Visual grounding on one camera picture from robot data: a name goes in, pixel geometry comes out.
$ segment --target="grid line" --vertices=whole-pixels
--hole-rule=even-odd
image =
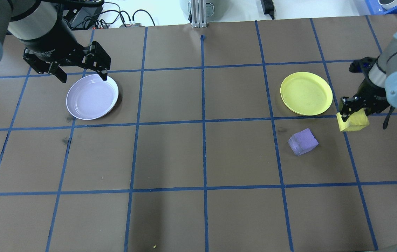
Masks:
[[[386,116],[387,113],[371,114],[372,117]],[[336,118],[336,115],[321,115],[321,116],[289,116],[289,117],[273,117],[275,120],[292,120],[292,119],[318,119],[318,118]],[[224,118],[224,119],[206,119],[207,123],[219,123],[224,121],[267,121],[267,118]],[[139,125],[163,125],[163,124],[186,124],[186,123],[202,123],[202,120],[186,120],[186,121],[150,121],[140,122]],[[75,125],[74,128],[93,128],[93,127],[120,127],[120,126],[135,126],[135,122],[130,123],[110,123],[110,124],[81,124]],[[11,131],[48,131],[48,130],[65,130],[70,129],[70,126],[52,126],[52,127],[19,127],[11,128]],[[8,131],[9,128],[0,128],[0,131]]]
[[[373,34],[373,37],[375,39],[375,42],[379,48],[379,51],[382,53],[381,47],[379,45],[379,42],[376,38],[374,29],[370,23],[370,20],[366,16],[368,25],[370,27],[370,30]],[[3,157],[3,153],[6,148],[6,144],[9,138],[9,135],[11,131],[31,131],[31,130],[58,130],[58,129],[71,129],[70,133],[70,139],[68,142],[67,146],[67,151],[65,154],[65,162],[63,164],[63,170],[62,174],[60,177],[60,183],[59,183],[59,190],[58,191],[40,191],[40,192],[0,192],[0,196],[20,196],[20,195],[57,195],[57,200],[56,200],[56,205],[54,207],[54,215],[53,219],[51,222],[51,228],[49,231],[49,237],[48,237],[48,242],[46,246],[46,251],[48,251],[49,245],[50,245],[50,239],[51,239],[51,234],[53,231],[53,226],[54,226],[54,220],[56,217],[56,211],[57,211],[57,205],[59,202],[59,196],[60,195],[70,195],[70,194],[100,194],[100,193],[129,193],[129,202],[128,202],[128,214],[127,214],[127,220],[126,220],[126,232],[125,232],[125,239],[124,239],[124,250],[128,250],[128,239],[129,239],[129,224],[130,224],[130,214],[131,214],[131,199],[132,199],[132,193],[150,193],[154,191],[188,191],[188,190],[203,190],[204,191],[204,201],[205,201],[205,248],[206,251],[208,251],[208,226],[207,226],[207,190],[240,190],[240,189],[259,189],[259,188],[280,188],[282,190],[282,196],[283,196],[283,203],[284,203],[284,208],[285,208],[285,217],[286,217],[286,226],[288,228],[288,236],[289,236],[289,245],[291,250],[293,251],[293,242],[292,242],[292,237],[291,237],[291,231],[290,231],[290,223],[288,219],[288,210],[287,210],[287,202],[286,202],[286,197],[285,197],[285,188],[311,188],[311,187],[344,187],[344,186],[357,186],[359,191],[360,191],[360,196],[362,200],[362,205],[365,210],[365,217],[368,222],[368,227],[370,229],[371,237],[373,240],[373,245],[375,246],[375,249],[377,249],[377,243],[376,239],[374,237],[374,232],[373,228],[371,225],[371,221],[369,218],[368,214],[368,209],[367,205],[365,202],[365,197],[363,196],[362,192],[362,186],[367,186],[367,185],[395,185],[397,184],[397,181],[379,181],[379,182],[360,182],[360,179],[358,177],[357,173],[357,168],[355,166],[354,162],[354,157],[352,155],[351,147],[349,145],[349,139],[347,134],[344,132],[344,138],[346,141],[347,149],[349,152],[349,156],[351,159],[354,175],[356,177],[356,182],[346,182],[346,183],[316,183],[316,184],[284,184],[283,183],[283,177],[282,177],[282,170],[280,166],[280,156],[279,156],[279,149],[278,149],[278,143],[277,143],[277,137],[276,137],[276,131],[275,131],[275,120],[286,120],[286,119],[306,119],[306,118],[335,118],[335,115],[325,115],[325,116],[311,116],[311,117],[306,117],[306,116],[295,116],[295,117],[274,117],[273,116],[273,110],[272,110],[272,105],[271,105],[271,98],[270,98],[270,92],[269,92],[269,87],[268,87],[268,79],[267,79],[267,72],[266,72],[266,65],[283,65],[283,64],[318,64],[318,63],[323,63],[323,66],[325,68],[326,75],[328,77],[328,83],[332,89],[333,92],[333,97],[335,100],[336,107],[338,108],[338,102],[336,99],[335,91],[333,89],[329,72],[327,69],[327,63],[336,63],[336,62],[351,62],[352,59],[341,59],[341,60],[333,60],[333,61],[326,61],[324,59],[323,51],[320,46],[319,39],[317,37],[317,32],[315,30],[315,25],[310,19],[310,22],[312,24],[312,29],[314,30],[315,34],[315,39],[317,40],[317,45],[320,50],[320,54],[322,57],[321,61],[312,61],[312,62],[278,62],[278,63],[266,63],[264,59],[264,54],[263,54],[263,49],[262,49],[262,44],[261,44],[261,37],[259,33],[259,28],[258,28],[258,23],[255,21],[255,26],[256,26],[256,32],[258,35],[258,40],[259,40],[259,47],[260,47],[260,52],[261,52],[261,57],[262,57],[262,63],[261,64],[234,64],[234,65],[212,65],[212,66],[204,66],[204,45],[203,45],[203,40],[205,39],[204,35],[200,37],[200,45],[201,45],[201,66],[194,66],[194,67],[177,67],[177,68],[157,68],[157,69],[144,69],[144,60],[145,60],[145,49],[146,49],[146,41],[147,41],[147,27],[145,28],[145,37],[144,37],[144,49],[143,49],[143,58],[142,58],[142,66],[141,69],[138,70],[110,70],[108,71],[109,73],[121,73],[121,72],[141,72],[141,82],[139,86],[139,103],[138,103],[138,114],[137,114],[137,121],[136,123],[118,123],[118,124],[96,124],[96,125],[75,125],[75,119],[73,120],[72,126],[62,126],[62,127],[29,127],[29,128],[13,128],[13,123],[16,117],[16,114],[18,112],[18,108],[22,99],[22,95],[24,93],[24,89],[26,87],[28,78],[33,78],[33,77],[42,77],[42,76],[50,76],[50,75],[30,75],[30,70],[27,73],[27,75],[16,75],[16,76],[2,76],[0,79],[3,78],[25,78],[25,82],[23,85],[23,88],[21,90],[21,94],[17,103],[17,107],[14,112],[14,116],[11,122],[11,125],[9,128],[0,128],[0,131],[8,131],[6,140],[4,142],[3,149],[1,151],[0,155],[0,164],[1,164],[1,159]],[[93,39],[94,31],[91,34],[91,41]],[[266,85],[266,91],[267,91],[267,99],[269,103],[269,110],[271,113],[271,116],[269,118],[230,118],[230,119],[212,119],[212,120],[206,120],[205,119],[205,86],[204,86],[204,70],[208,68],[230,68],[230,67],[263,67],[264,71],[264,81]],[[192,120],[192,121],[160,121],[160,122],[139,122],[140,118],[140,113],[141,113],[141,99],[142,99],[142,85],[143,85],[143,75],[145,71],[166,71],[166,70],[186,70],[186,69],[201,69],[202,71],[202,106],[203,106],[203,119],[202,120]],[[93,74],[94,72],[87,72],[84,70],[82,73],[68,73],[68,75],[83,75],[85,76],[86,74]],[[385,116],[385,113],[381,114],[373,114],[372,116]],[[206,182],[206,138],[205,138],[205,123],[214,123],[214,122],[219,122],[219,121],[260,121],[260,120],[271,120],[272,121],[272,130],[273,130],[273,135],[274,135],[274,142],[275,142],[275,151],[277,155],[277,161],[278,161],[278,168],[279,168],[279,174],[280,174],[280,185],[234,185],[234,186],[221,186],[221,187],[208,187],[207,182]],[[135,171],[135,166],[136,166],[136,150],[137,150],[137,137],[138,137],[138,128],[139,125],[161,125],[161,124],[179,124],[179,123],[202,123],[203,124],[203,187],[186,187],[186,188],[147,188],[147,189],[133,189],[133,184],[134,184],[134,171]],[[136,126],[136,132],[135,132],[135,145],[134,145],[134,151],[133,151],[133,164],[132,164],[132,171],[131,171],[131,185],[130,189],[116,189],[116,190],[80,190],[80,191],[62,191],[62,181],[63,181],[63,176],[64,172],[66,169],[66,162],[68,158],[68,153],[69,153],[69,148],[70,148],[70,142],[72,139],[73,131],[75,128],[85,128],[85,127],[106,127],[106,126]]]
[[[91,38],[89,39],[89,42],[92,43],[93,39],[94,39],[94,30],[92,30],[92,32],[91,32]],[[86,75],[86,69],[83,70],[82,77],[85,77],[85,75]],[[61,190],[63,187],[64,174],[66,172],[67,159],[69,157],[69,150],[70,150],[70,145],[72,143],[72,137],[74,136],[75,122],[76,122],[76,118],[73,118],[72,124],[70,126],[70,134],[69,134],[69,140],[68,140],[67,146],[66,146],[66,153],[64,156],[64,160],[63,160],[63,168],[62,168],[62,172],[60,175],[60,182],[59,182],[59,187],[58,187],[57,198],[55,199],[54,213],[52,214],[52,220],[50,222],[50,228],[49,228],[49,235],[47,236],[46,252],[49,252],[50,242],[52,240],[52,233],[54,231],[55,219],[57,217],[58,205],[60,202]]]
[[[397,185],[396,181],[371,181],[371,182],[340,182],[340,183],[309,183],[309,184],[273,184],[273,185],[218,185],[206,187],[207,190],[241,190],[241,189],[269,189],[269,188],[326,188],[326,187],[351,187],[377,185]],[[160,191],[190,191],[204,190],[204,187],[176,187],[176,188],[141,188],[133,189],[133,193],[152,193]],[[65,190],[65,191],[24,191],[24,192],[0,192],[0,196],[21,196],[21,195],[72,195],[72,194],[112,194],[129,193],[130,189],[111,190]]]
[[[310,19],[310,24],[312,25],[312,30],[314,31],[315,39],[317,41],[318,50],[320,51],[321,59],[323,60],[324,70],[325,70],[326,75],[328,77],[328,84],[331,87],[331,90],[333,92],[335,105],[336,105],[336,108],[337,108],[337,111],[338,111],[338,101],[337,101],[336,93],[335,93],[334,87],[332,85],[331,76],[329,75],[328,67],[327,67],[326,62],[325,62],[323,50],[322,50],[321,45],[320,45],[320,40],[318,39],[317,30],[315,29],[315,24],[314,24],[313,19]],[[357,188],[359,190],[360,200],[362,201],[363,211],[365,212],[365,219],[367,221],[368,229],[370,231],[371,241],[373,242],[374,249],[377,250],[378,247],[377,247],[377,242],[376,242],[376,236],[374,234],[373,226],[371,224],[370,214],[368,213],[367,203],[365,202],[365,196],[363,195],[362,185],[360,185],[360,179],[359,179],[359,175],[357,174],[357,167],[356,167],[356,164],[355,164],[355,161],[354,161],[354,157],[352,155],[351,145],[349,144],[349,139],[348,139],[348,135],[346,134],[346,132],[343,132],[343,136],[344,136],[344,140],[346,142],[346,147],[348,149],[349,159],[351,160],[352,170],[353,170],[354,176],[356,178]]]
[[[208,179],[206,173],[206,116],[205,116],[205,35],[200,36],[201,51],[201,119],[203,129],[203,206],[205,221],[205,252],[209,251],[209,232],[208,232]]]
[[[139,101],[138,101],[138,113],[136,118],[135,145],[133,147],[133,162],[131,164],[130,191],[128,195],[128,208],[126,212],[125,237],[124,237],[124,245],[123,245],[124,252],[128,251],[128,240],[130,236],[131,203],[133,200],[133,187],[135,182],[136,151],[138,147],[139,120],[141,119],[141,102],[142,102],[142,87],[144,83],[145,50],[147,48],[147,30],[148,28],[146,27],[144,32],[144,47],[142,50],[141,81],[139,83]]]
[[[337,63],[337,62],[352,62],[353,59],[335,59],[331,61],[326,61],[327,63]],[[317,64],[323,63],[323,61],[308,61],[308,62],[271,62],[265,63],[265,65],[287,65],[287,64]],[[232,67],[260,67],[262,63],[256,64],[223,64],[223,65],[205,65],[204,68],[232,68]],[[169,70],[189,70],[189,69],[201,69],[201,66],[187,66],[187,67],[166,67],[166,68],[148,68],[144,69],[145,72],[150,71],[169,71]],[[108,73],[129,73],[129,72],[141,72],[141,69],[123,69],[123,70],[109,70]],[[75,72],[75,73],[66,73],[67,75],[82,75],[83,72]],[[87,71],[86,74],[95,74],[96,72]],[[43,74],[43,75],[29,75],[30,78],[34,77],[48,77],[51,75]],[[0,79],[5,78],[25,78],[26,75],[9,75],[9,76],[0,76]]]
[[[379,49],[379,53],[382,54],[381,45],[379,44],[379,40],[377,40],[376,33],[374,32],[374,29],[373,29],[373,26],[371,25],[370,19],[368,18],[368,16],[365,16],[365,19],[367,20],[368,27],[370,27],[371,34],[373,34],[373,38],[374,38],[374,41],[376,42],[377,48]]]
[[[273,141],[275,143],[276,161],[278,164],[278,173],[279,173],[279,177],[280,177],[285,224],[286,224],[287,235],[288,235],[288,244],[290,247],[290,251],[293,252],[294,250],[293,250],[292,231],[290,228],[290,220],[289,220],[288,207],[287,207],[287,198],[286,198],[286,194],[285,194],[284,179],[283,179],[282,168],[281,168],[280,150],[278,147],[278,139],[276,136],[275,119],[274,119],[273,109],[272,109],[272,99],[270,97],[270,88],[268,86],[267,69],[266,69],[265,58],[264,58],[264,50],[262,48],[261,34],[259,33],[258,21],[254,21],[254,25],[256,26],[256,34],[258,35],[259,51],[261,53],[261,59],[262,59],[262,70],[264,73],[264,82],[265,82],[265,89],[266,89],[266,93],[267,93],[268,109],[270,112],[270,119],[272,121]]]
[[[10,127],[8,129],[7,136],[5,138],[4,145],[2,147],[1,154],[0,154],[0,167],[1,167],[2,158],[4,156],[5,149],[7,147],[8,139],[10,138],[11,128],[13,127],[14,120],[16,119],[16,115],[18,114],[19,106],[21,105],[22,96],[24,95],[24,91],[25,91],[26,86],[27,86],[27,81],[29,80],[28,76],[30,75],[30,71],[31,70],[32,69],[29,67],[29,69],[27,71],[27,76],[26,76],[26,78],[24,80],[24,84],[22,85],[21,93],[19,94],[19,99],[18,99],[18,102],[16,104],[16,108],[14,109],[14,114],[13,114],[13,117],[12,117],[11,122],[10,122]]]

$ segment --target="white plate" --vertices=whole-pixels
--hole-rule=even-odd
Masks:
[[[97,119],[114,107],[118,93],[117,84],[110,76],[104,81],[99,75],[88,75],[69,89],[66,107],[78,119]]]

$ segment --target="power adapter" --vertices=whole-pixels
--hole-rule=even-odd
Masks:
[[[262,10],[265,15],[270,15],[272,19],[275,19],[275,5],[273,0],[261,0]]]

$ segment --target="yellow foam block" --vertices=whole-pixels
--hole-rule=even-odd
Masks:
[[[337,121],[341,131],[360,131],[366,126],[370,125],[368,117],[365,115],[365,110],[359,110],[352,114],[346,121],[341,119],[340,113],[337,113]]]

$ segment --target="yellow plate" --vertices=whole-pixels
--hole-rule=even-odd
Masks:
[[[304,116],[319,115],[331,106],[333,93],[328,83],[318,75],[297,72],[281,84],[281,98],[293,112]]]

